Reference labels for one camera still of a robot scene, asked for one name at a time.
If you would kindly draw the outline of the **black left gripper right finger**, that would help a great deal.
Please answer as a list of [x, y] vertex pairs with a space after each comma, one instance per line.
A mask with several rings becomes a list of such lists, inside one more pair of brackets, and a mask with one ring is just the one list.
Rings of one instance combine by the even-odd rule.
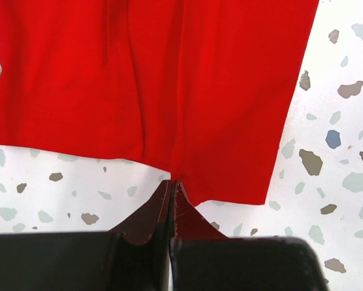
[[174, 196], [170, 259], [174, 290], [326, 290], [315, 252], [294, 237], [229, 238], [189, 202]]

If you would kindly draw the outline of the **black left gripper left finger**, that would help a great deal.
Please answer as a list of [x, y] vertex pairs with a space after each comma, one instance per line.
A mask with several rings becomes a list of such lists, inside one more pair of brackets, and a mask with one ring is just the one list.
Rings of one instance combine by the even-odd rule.
[[0, 235], [0, 290], [168, 290], [171, 190], [108, 231]]

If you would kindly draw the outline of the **red t shirt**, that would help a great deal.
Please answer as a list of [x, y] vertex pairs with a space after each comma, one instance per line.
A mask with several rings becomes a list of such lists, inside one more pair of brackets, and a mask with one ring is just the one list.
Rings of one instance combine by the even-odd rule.
[[266, 200], [317, 1], [0, 1], [0, 145]]

